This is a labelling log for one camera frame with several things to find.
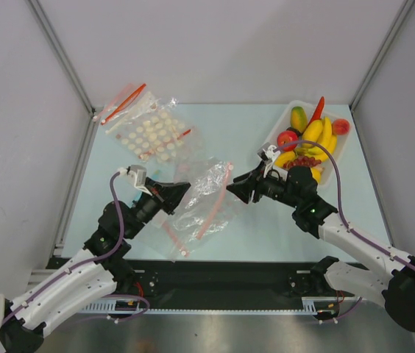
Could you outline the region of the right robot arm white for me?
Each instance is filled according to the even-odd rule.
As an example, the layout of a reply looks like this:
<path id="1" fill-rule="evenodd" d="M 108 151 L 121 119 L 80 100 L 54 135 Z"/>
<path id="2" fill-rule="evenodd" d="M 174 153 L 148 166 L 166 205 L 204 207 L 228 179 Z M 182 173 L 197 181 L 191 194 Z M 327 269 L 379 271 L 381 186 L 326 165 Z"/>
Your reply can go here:
<path id="1" fill-rule="evenodd" d="M 320 295 L 333 290 L 353 293 L 383 307 L 398 325 L 415 332 L 415 256 L 360 234 L 342 211 L 319 196 L 308 168 L 296 166 L 284 179 L 264 170 L 260 164 L 236 177 L 227 190 L 246 204 L 265 196 L 293 207 L 292 218 L 303 232 L 338 247 L 362 265 L 355 268 L 325 258 L 323 270 L 311 277 L 312 288 Z"/>

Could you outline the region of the clear bag pink dots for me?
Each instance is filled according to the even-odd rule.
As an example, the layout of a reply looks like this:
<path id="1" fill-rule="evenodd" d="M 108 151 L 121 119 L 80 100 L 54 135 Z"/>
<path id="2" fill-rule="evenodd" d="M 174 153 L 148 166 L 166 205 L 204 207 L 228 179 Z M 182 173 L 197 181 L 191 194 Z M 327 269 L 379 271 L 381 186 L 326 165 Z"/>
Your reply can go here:
<path id="1" fill-rule="evenodd" d="M 211 157 L 180 163 L 175 182 L 189 182 L 173 215 L 156 217 L 134 241 L 131 258 L 138 260 L 192 260 L 210 240 L 224 231 L 244 207 L 227 191 L 234 164 Z"/>

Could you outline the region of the clear bag red zipper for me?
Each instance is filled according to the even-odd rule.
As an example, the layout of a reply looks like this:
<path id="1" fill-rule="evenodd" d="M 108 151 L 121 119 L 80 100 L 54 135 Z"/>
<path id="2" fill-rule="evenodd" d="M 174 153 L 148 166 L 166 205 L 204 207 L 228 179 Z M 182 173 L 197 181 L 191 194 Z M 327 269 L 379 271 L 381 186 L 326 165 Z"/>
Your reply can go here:
<path id="1" fill-rule="evenodd" d="M 92 122 L 102 126 L 117 119 L 146 89 L 146 83 L 126 85 L 103 109 L 92 117 Z"/>

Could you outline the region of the green yellow mango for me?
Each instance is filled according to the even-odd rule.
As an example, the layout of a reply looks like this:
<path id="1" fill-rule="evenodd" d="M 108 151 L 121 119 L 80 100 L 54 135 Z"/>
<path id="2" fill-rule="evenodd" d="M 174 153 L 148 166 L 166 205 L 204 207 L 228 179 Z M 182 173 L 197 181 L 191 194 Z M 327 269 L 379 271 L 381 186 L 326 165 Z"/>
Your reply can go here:
<path id="1" fill-rule="evenodd" d="M 291 110 L 290 117 L 291 127 L 302 134 L 308 126 L 308 118 L 303 107 L 296 106 Z"/>

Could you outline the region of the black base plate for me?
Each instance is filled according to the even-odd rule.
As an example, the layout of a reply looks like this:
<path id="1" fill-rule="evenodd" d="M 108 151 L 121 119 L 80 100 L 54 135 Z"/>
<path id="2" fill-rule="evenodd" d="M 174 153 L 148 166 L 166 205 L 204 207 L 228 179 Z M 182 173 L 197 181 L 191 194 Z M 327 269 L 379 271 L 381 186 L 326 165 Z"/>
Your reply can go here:
<path id="1" fill-rule="evenodd" d="M 117 294 L 145 299 L 316 298 L 342 302 L 348 293 L 333 290 L 319 276 L 315 263 L 247 263 L 129 260 L 131 273 L 116 286 Z"/>

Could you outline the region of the clear bag cream dots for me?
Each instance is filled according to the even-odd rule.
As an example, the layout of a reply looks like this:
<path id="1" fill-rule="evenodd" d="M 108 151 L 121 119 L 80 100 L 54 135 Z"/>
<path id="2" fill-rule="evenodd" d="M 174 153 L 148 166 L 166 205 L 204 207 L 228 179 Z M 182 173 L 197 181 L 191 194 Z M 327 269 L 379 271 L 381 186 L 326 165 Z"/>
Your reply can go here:
<path id="1" fill-rule="evenodd" d="M 141 162 L 179 160 L 187 154 L 188 139 L 195 127 L 179 116 L 177 107 L 175 98 L 161 99 L 147 93 L 117 113 L 105 135 Z"/>

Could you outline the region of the dark purple fruit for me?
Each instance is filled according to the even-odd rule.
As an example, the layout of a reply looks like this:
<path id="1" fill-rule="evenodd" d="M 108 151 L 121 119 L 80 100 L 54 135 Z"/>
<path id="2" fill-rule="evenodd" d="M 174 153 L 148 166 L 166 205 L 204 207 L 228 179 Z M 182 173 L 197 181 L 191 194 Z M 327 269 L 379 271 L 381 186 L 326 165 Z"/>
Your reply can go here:
<path id="1" fill-rule="evenodd" d="M 294 133 L 298 138 L 300 138 L 302 136 L 302 133 L 299 130 L 293 128 L 293 127 L 287 128 L 287 131 L 289 131 L 291 133 Z"/>

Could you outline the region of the clear bag blue zipper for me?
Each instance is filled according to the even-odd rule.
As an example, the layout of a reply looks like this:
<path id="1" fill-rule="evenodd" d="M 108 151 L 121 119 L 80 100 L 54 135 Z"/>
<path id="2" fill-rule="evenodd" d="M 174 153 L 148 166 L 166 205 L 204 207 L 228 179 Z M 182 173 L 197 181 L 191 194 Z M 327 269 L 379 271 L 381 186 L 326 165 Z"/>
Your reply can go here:
<path id="1" fill-rule="evenodd" d="M 156 169 L 153 173 L 150 174 L 150 178 L 158 181 L 160 178 L 160 175 L 162 174 L 162 171 L 160 169 Z M 137 200 L 139 200 L 140 197 L 142 197 L 143 192 L 142 191 L 138 191 L 132 201 L 132 204 L 135 204 Z"/>

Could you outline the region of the red apple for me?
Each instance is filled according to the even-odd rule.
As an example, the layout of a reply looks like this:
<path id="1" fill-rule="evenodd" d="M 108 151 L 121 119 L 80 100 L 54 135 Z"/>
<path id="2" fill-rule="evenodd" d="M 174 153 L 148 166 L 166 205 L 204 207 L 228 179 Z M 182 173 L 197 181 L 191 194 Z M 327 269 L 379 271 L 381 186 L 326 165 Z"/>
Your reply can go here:
<path id="1" fill-rule="evenodd" d="M 297 147 L 298 136 L 293 130 L 287 129 L 277 136 L 277 146 L 281 151 L 293 151 Z"/>

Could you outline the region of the red chili pepper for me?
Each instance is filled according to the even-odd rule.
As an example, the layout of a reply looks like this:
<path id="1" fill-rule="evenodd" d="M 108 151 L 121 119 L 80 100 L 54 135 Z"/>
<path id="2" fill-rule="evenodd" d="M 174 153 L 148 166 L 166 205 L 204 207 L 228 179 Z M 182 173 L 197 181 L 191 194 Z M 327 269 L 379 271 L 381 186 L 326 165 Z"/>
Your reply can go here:
<path id="1" fill-rule="evenodd" d="M 309 124 L 312 124 L 314 121 L 318 121 L 321 119 L 322 111 L 324 109 L 324 103 L 325 103 L 325 99 L 324 99 L 324 96 L 322 96 L 318 104 L 316 105 L 316 109 L 314 110 L 313 115 L 311 116 Z"/>

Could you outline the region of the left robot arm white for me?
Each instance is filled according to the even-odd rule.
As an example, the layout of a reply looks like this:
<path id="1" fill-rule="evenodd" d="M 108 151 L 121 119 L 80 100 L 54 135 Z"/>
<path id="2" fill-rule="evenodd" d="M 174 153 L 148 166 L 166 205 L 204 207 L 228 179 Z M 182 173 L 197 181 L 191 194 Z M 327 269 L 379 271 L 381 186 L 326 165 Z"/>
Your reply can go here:
<path id="1" fill-rule="evenodd" d="M 6 352 L 36 352 L 45 337 L 97 299 L 126 295 L 135 272 L 124 259 L 133 239 L 158 213 L 174 214 L 188 182 L 158 182 L 143 176 L 132 206 L 116 196 L 105 205 L 96 231 L 69 261 L 25 294 L 4 304 L 0 343 Z"/>

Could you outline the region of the white plastic fruit basket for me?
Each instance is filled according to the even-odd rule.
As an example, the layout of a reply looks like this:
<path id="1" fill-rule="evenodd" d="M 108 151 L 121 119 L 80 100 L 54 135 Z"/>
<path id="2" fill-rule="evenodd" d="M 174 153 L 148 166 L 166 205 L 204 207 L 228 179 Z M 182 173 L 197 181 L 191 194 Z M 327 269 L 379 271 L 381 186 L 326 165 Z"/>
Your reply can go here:
<path id="1" fill-rule="evenodd" d="M 299 100 L 295 100 L 295 101 L 290 102 L 289 105 L 287 106 L 287 108 L 285 108 L 285 110 L 283 111 L 282 115 L 277 120 L 277 123 L 274 125 L 271 132 L 268 134 L 268 136 L 266 138 L 266 142 L 277 146 L 277 136 L 281 132 L 287 130 L 287 128 L 291 127 L 290 117 L 291 117 L 291 110 L 292 110 L 293 107 L 296 107 L 296 106 L 303 107 L 303 109 L 305 111 L 305 114 L 308 118 L 308 125 L 309 125 L 309 121 L 311 119 L 311 116 L 313 115 L 314 110 L 316 109 L 316 105 L 309 104 L 309 103 L 299 101 Z M 342 118 L 339 115 L 331 113 L 331 112 L 327 111 L 324 108 L 323 111 L 322 111 L 322 116 L 321 116 L 321 120 L 323 122 L 323 125 L 324 125 L 324 118 L 325 117 L 328 117 L 331 120 L 332 123 L 336 119 Z M 344 153 L 344 150 L 347 147 L 347 141 L 349 140 L 351 130 L 352 130 L 352 128 L 351 128 L 351 123 L 350 123 L 350 131 L 349 131 L 348 134 L 342 135 L 342 136 L 337 136 L 336 135 L 336 137 L 337 137 L 336 150 L 332 154 L 332 156 L 333 156 L 333 158 L 336 162 L 338 162 L 341 159 L 341 156 L 342 156 L 342 154 Z M 308 157 L 313 157 L 315 154 L 319 154 L 318 147 L 312 146 L 309 143 L 299 143 L 299 144 L 297 144 L 297 147 L 293 151 L 296 153 L 297 156 L 305 155 L 305 156 L 308 156 Z M 319 184 L 319 187 L 326 188 L 330 184 L 330 180 L 332 178 L 332 175 L 334 174 L 333 164 L 331 163 L 330 159 L 328 159 L 328 160 L 323 161 L 319 166 L 324 169 L 324 172 L 322 174 L 322 180 L 321 180 L 321 183 Z M 281 177 L 286 177 L 287 176 L 288 170 L 279 168 L 275 165 L 274 165 L 274 169 L 279 172 Z"/>

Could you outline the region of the red grape bunch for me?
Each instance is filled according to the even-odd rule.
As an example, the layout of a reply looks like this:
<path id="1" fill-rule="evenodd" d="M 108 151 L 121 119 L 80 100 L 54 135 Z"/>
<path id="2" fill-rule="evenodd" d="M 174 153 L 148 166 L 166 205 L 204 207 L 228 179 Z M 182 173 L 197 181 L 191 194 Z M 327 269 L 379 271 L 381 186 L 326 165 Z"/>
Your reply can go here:
<path id="1" fill-rule="evenodd" d="M 288 161 L 283 165 L 285 170 L 289 170 L 295 166 L 304 166 L 307 168 L 314 168 L 322 163 L 321 160 L 316 159 L 315 157 L 308 157 L 305 155 L 297 156 L 295 159 Z"/>

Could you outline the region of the red orange peach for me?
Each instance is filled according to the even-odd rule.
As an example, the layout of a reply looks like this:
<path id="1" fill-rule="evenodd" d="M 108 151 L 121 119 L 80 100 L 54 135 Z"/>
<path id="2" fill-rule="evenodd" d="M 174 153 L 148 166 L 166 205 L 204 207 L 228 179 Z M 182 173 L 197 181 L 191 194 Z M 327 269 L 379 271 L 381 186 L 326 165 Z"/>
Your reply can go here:
<path id="1" fill-rule="evenodd" d="M 332 131 L 334 135 L 337 136 L 342 136 L 342 135 L 346 135 L 349 133 L 350 131 L 350 123 L 348 120 L 340 118 L 340 119 L 336 119 L 333 123 L 332 123 Z"/>

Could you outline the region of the yellow banana bunch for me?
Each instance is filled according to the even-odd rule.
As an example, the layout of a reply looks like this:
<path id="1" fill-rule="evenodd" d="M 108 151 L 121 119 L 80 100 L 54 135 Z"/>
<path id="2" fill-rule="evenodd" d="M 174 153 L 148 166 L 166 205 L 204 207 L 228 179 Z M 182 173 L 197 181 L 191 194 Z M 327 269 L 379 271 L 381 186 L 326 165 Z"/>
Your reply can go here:
<path id="1" fill-rule="evenodd" d="M 324 118 L 324 129 L 322 131 L 322 138 L 317 141 L 322 147 L 326 148 L 326 151 L 318 148 L 319 154 L 315 154 L 313 157 L 316 160 L 325 161 L 329 159 L 329 156 L 336 150 L 337 137 L 333 134 L 332 122 L 328 117 Z"/>

